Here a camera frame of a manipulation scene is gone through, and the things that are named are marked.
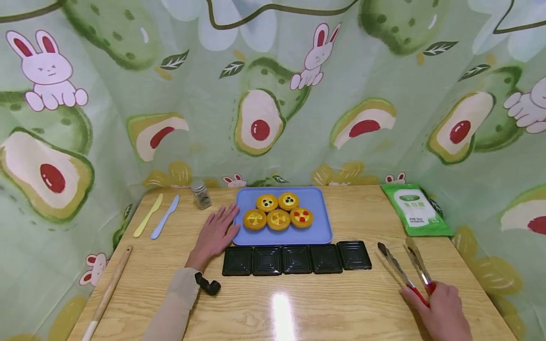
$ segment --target wooden stick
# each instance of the wooden stick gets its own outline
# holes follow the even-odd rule
[[[91,337],[93,337],[93,334],[95,333],[95,329],[97,329],[97,326],[102,319],[102,316],[104,315],[104,312],[106,311],[106,308],[108,307],[108,303],[110,302],[110,299],[112,298],[112,295],[114,294],[114,291],[116,290],[117,282],[120,281],[121,275],[123,274],[123,270],[125,269],[125,265],[127,264],[127,261],[129,260],[129,256],[131,256],[131,252],[133,251],[133,246],[129,245],[125,252],[123,253],[123,256],[121,256],[120,262],[117,264],[117,268],[114,271],[114,274],[112,275],[112,278],[110,278],[110,281],[108,282],[108,286],[106,287],[106,290],[104,291],[104,294],[102,295],[102,298],[100,299],[99,305],[97,309],[95,310],[95,313],[93,314],[93,318],[91,319],[91,322],[89,323],[89,327],[87,327],[87,331],[85,332],[84,337],[81,339],[81,341],[91,341]]]

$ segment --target red tong handle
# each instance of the red tong handle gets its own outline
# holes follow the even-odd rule
[[[434,290],[436,290],[436,283],[434,282],[430,283],[429,285],[425,287],[425,289],[426,289],[426,293],[429,294],[429,296],[432,295]]]
[[[421,299],[421,302],[423,302],[427,307],[430,308],[430,304],[425,300],[425,297],[423,297],[423,295],[421,295],[421,293],[419,292],[419,290],[417,290],[417,288],[410,288],[413,292],[415,292],[417,294],[417,296],[419,296],[419,298]]]

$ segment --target black clip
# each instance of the black clip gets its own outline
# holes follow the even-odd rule
[[[195,274],[195,282],[210,296],[216,296],[222,287],[220,283],[215,280],[213,280],[212,283],[209,283],[208,280],[203,278],[203,274],[200,272]]]

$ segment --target green curtain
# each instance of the green curtain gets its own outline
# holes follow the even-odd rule
[[[545,339],[545,0],[0,4],[2,340],[63,340],[154,187],[416,182]]]

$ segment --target jar lid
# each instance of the jar lid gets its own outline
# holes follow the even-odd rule
[[[203,182],[203,180],[196,179],[192,181],[191,188],[192,188],[192,191],[198,192],[202,190],[203,188],[205,188],[205,183]]]

